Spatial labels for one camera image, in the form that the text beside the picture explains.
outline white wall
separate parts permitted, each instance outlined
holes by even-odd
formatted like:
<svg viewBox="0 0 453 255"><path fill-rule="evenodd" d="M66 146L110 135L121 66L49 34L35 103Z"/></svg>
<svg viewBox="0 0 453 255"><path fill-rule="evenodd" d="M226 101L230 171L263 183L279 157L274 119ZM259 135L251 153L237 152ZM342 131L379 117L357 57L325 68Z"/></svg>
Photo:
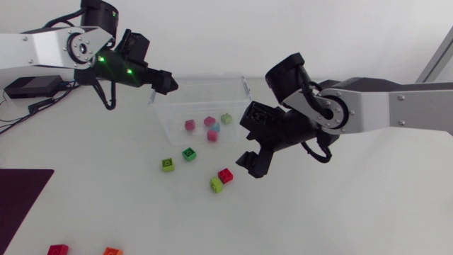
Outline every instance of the white wall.
<svg viewBox="0 0 453 255"><path fill-rule="evenodd" d="M126 28L144 34L151 41L150 67L177 74L263 77L301 52L313 78L409 83L453 24L450 0L109 2L120 11L118 37ZM2 6L0 32L38 28L78 7L74 0L10 1ZM0 75L3 83L13 79L10 72Z"/></svg>

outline lime green block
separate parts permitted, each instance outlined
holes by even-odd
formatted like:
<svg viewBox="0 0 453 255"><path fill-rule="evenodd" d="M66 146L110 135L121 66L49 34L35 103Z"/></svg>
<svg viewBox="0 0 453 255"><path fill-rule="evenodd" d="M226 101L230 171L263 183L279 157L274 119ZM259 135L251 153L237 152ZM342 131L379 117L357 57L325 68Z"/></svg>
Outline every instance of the lime green block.
<svg viewBox="0 0 453 255"><path fill-rule="evenodd" d="M192 148L187 148L183 151L183 157L187 162L191 162L197 157L197 152L195 152Z"/></svg>
<svg viewBox="0 0 453 255"><path fill-rule="evenodd" d="M225 113L224 115L220 116L220 120L224 124L229 124L233 121L233 117L229 115L228 113Z"/></svg>
<svg viewBox="0 0 453 255"><path fill-rule="evenodd" d="M171 158L162 160L162 169L165 172L175 170L175 165L173 164L173 160Z"/></svg>
<svg viewBox="0 0 453 255"><path fill-rule="evenodd" d="M222 183L222 181L220 181L219 177L212 178L210 183L211 189L215 193L220 193L220 191L222 191L222 189L224 188L224 184Z"/></svg>

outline clear container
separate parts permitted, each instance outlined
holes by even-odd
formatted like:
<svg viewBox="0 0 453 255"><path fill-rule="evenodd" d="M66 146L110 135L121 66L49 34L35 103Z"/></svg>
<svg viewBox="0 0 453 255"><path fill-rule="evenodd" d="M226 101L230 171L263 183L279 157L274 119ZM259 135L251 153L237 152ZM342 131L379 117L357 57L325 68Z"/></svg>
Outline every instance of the clear container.
<svg viewBox="0 0 453 255"><path fill-rule="evenodd" d="M203 123L211 116L220 124L217 142L235 142L242 130L239 121L251 102L250 90L243 76L181 76L176 91L166 96L152 92L149 109L155 111L172 145L208 142L209 128ZM232 122L224 124L221 116L228 113ZM185 122L195 121L187 131Z"/></svg>

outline metal frame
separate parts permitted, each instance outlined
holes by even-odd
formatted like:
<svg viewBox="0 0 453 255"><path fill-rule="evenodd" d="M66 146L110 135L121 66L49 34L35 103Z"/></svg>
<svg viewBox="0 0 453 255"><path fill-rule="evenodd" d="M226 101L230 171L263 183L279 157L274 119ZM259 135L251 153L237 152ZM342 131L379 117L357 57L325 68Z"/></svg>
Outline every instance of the metal frame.
<svg viewBox="0 0 453 255"><path fill-rule="evenodd" d="M453 57L453 27L432 56L416 83L434 82Z"/></svg>
<svg viewBox="0 0 453 255"><path fill-rule="evenodd" d="M0 69L46 66L87 69L112 35L99 27L42 28L0 34Z"/></svg>

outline lego brick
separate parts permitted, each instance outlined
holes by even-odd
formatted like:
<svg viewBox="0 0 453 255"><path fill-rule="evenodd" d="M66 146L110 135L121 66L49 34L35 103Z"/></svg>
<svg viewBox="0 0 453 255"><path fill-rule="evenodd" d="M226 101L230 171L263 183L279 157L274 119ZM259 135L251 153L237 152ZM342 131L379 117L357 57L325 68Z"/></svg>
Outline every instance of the lego brick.
<svg viewBox="0 0 453 255"><path fill-rule="evenodd" d="M224 124L229 124L233 121L233 117L229 115L228 113L225 113L224 115L220 116L220 120Z"/></svg>
<svg viewBox="0 0 453 255"><path fill-rule="evenodd" d="M212 124L216 123L216 120L213 117L208 116L203 122L206 126L210 127Z"/></svg>
<svg viewBox="0 0 453 255"><path fill-rule="evenodd" d="M162 169L165 172L175 170L175 165L173 164L173 160L171 158L162 160Z"/></svg>
<svg viewBox="0 0 453 255"><path fill-rule="evenodd" d="M214 193L220 193L223 190L224 184L220 181L219 177L213 177L210 181L211 189Z"/></svg>
<svg viewBox="0 0 453 255"><path fill-rule="evenodd" d="M194 130L195 129L195 121L194 120L187 120L185 122L185 129L187 131L191 131L191 130Z"/></svg>
<svg viewBox="0 0 453 255"><path fill-rule="evenodd" d="M227 182L233 179L233 174L229 171L229 169L223 169L218 173L220 181L226 184Z"/></svg>
<svg viewBox="0 0 453 255"><path fill-rule="evenodd" d="M215 132L214 130L207 131L207 139L209 141L216 142L218 137L219 137L219 133L218 132Z"/></svg>
<svg viewBox="0 0 453 255"><path fill-rule="evenodd" d="M105 248L103 255L122 255L122 251L119 249L107 247Z"/></svg>
<svg viewBox="0 0 453 255"><path fill-rule="evenodd" d="M187 148L183 151L183 157L187 162L191 162L197 157L197 152L195 152L192 148Z"/></svg>
<svg viewBox="0 0 453 255"><path fill-rule="evenodd" d="M66 255L69 247L64 244L52 245L47 255Z"/></svg>
<svg viewBox="0 0 453 255"><path fill-rule="evenodd" d="M210 130L214 130L215 132L220 132L220 124L214 123L210 126Z"/></svg>

